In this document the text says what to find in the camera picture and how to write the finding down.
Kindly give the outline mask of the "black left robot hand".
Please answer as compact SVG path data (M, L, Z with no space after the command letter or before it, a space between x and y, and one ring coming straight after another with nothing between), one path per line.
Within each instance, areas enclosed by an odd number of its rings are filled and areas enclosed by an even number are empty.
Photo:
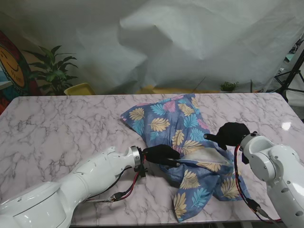
M169 166L169 167L179 167L180 154L168 145L160 144L153 147L145 148L143 154L147 161Z

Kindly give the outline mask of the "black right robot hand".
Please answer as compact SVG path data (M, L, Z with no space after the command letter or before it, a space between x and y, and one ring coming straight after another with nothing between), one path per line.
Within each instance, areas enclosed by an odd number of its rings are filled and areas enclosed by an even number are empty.
M250 134L249 129L243 123L225 123L219 128L216 135L204 134L204 139L213 141L223 150L227 150L227 146L236 147L244 137Z

